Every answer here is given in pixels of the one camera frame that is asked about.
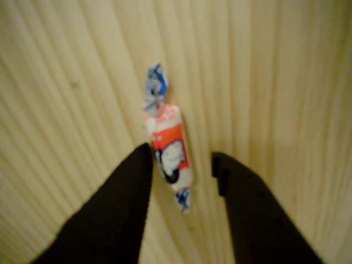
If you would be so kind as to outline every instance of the cartoon illustration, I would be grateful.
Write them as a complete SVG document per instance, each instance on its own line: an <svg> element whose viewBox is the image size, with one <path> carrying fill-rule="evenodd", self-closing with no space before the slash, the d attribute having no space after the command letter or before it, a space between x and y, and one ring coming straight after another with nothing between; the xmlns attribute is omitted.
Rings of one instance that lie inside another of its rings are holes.
<svg viewBox="0 0 352 264"><path fill-rule="evenodd" d="M163 150L157 150L156 157L166 180L171 184L177 182L179 166L185 161L182 141L175 140Z"/></svg>

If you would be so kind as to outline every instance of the wrapped candy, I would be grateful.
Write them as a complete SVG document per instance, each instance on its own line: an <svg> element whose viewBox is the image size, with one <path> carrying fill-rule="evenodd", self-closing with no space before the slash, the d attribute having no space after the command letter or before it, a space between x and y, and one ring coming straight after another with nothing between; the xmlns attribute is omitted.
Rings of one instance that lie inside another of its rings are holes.
<svg viewBox="0 0 352 264"><path fill-rule="evenodd" d="M158 63L146 76L146 127L151 137L159 170L175 192L175 201L182 211L190 208L190 187L193 182L180 110L164 104L168 80Z"/></svg>

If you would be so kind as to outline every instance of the dark spot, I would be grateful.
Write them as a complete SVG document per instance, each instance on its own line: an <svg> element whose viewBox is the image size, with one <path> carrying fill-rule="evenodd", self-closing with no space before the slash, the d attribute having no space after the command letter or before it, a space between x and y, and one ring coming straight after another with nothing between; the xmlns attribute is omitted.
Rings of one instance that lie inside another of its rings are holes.
<svg viewBox="0 0 352 264"><path fill-rule="evenodd" d="M81 88L80 85L79 85L79 82L77 82L77 81L70 81L70 87L71 87L72 90Z"/></svg>

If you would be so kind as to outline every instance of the light wood panel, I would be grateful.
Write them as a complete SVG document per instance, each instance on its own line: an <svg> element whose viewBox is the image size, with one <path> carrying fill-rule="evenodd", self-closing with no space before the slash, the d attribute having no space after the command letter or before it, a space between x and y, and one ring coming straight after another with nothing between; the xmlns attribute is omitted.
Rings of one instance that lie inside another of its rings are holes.
<svg viewBox="0 0 352 264"><path fill-rule="evenodd" d="M210 152L263 176L326 263L352 263L348 0L0 1L0 262L26 263L138 144L161 62L195 172L155 169L141 263L234 263Z"/></svg>

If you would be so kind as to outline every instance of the wood grain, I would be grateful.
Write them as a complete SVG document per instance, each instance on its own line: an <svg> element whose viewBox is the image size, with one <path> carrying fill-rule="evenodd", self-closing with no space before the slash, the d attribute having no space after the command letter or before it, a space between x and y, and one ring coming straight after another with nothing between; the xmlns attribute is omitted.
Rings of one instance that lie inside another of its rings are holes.
<svg viewBox="0 0 352 264"><path fill-rule="evenodd" d="M195 173L157 169L140 262L234 263L210 152L250 166L326 263L352 263L348 0L0 1L0 262L27 263L138 144L161 62Z"/></svg>

